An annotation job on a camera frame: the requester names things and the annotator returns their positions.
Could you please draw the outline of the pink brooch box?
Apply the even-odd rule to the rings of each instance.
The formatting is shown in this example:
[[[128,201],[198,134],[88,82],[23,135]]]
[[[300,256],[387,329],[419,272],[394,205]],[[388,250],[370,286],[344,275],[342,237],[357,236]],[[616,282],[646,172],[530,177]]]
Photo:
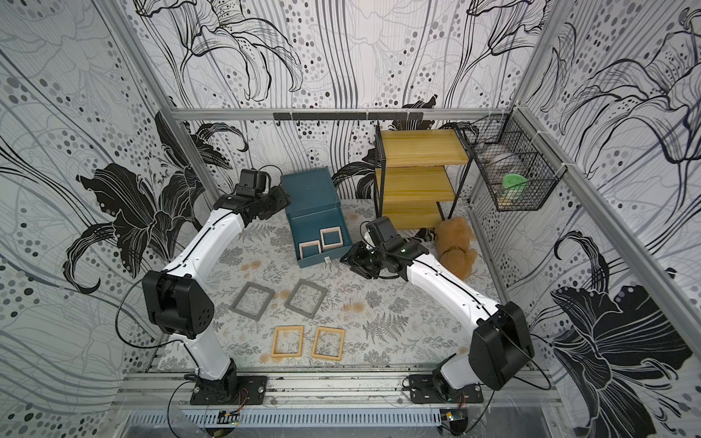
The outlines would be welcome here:
[[[312,240],[307,242],[302,242],[299,244],[299,258],[305,259],[309,257],[315,257],[322,252],[321,242],[319,240]]]
[[[342,230],[339,226],[322,228],[319,230],[319,234],[321,235],[323,252],[344,246]]]

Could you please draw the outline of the teal drawer cabinet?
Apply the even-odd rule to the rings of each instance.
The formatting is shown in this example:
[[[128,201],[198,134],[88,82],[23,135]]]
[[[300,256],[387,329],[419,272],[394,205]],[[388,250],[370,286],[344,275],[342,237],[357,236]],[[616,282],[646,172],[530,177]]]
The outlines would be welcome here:
[[[341,204],[328,169],[287,174],[281,182],[290,198],[286,215],[296,244],[318,240],[321,229],[341,225]]]

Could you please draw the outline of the teal top drawer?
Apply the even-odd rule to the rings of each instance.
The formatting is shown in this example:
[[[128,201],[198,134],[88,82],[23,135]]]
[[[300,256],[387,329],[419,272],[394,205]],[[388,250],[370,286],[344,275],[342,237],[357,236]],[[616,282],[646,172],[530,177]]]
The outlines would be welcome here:
[[[341,207],[288,215],[298,265],[308,268],[340,259],[353,245]]]

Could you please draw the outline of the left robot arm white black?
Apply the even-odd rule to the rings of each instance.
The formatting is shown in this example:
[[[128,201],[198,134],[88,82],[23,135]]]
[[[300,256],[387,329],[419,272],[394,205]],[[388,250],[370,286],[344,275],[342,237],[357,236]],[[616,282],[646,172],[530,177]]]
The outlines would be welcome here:
[[[202,228],[161,271],[142,279],[148,318],[170,341],[180,342],[205,381],[222,381],[232,368],[215,335],[215,305],[204,287],[225,249],[255,220],[268,220],[290,198],[263,170],[244,169],[232,193],[221,195]]]

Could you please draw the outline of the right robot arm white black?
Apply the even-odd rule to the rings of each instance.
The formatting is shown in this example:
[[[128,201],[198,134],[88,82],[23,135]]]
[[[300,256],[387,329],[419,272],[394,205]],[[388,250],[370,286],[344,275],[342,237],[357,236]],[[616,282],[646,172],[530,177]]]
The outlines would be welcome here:
[[[434,371],[438,390],[482,384],[498,391],[534,358],[526,317],[516,303],[500,304],[467,286],[419,241],[401,237],[385,216],[367,224],[366,237],[341,263],[366,279],[389,271],[427,293],[470,332],[469,352],[452,356]]]

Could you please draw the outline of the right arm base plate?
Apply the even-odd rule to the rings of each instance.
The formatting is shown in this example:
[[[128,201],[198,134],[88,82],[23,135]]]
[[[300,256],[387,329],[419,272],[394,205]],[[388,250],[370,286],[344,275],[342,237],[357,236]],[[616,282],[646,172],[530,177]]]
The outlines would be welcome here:
[[[483,403],[484,395],[479,384],[469,384],[460,389],[453,388],[440,374],[411,374],[403,379],[403,389],[409,392],[414,404]]]

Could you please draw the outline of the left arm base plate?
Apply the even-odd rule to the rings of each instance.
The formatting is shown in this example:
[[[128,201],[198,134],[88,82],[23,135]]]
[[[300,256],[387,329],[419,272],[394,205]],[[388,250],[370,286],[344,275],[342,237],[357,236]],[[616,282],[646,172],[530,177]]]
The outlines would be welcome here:
[[[225,376],[219,381],[198,379],[191,405],[262,405],[268,387],[265,375]]]

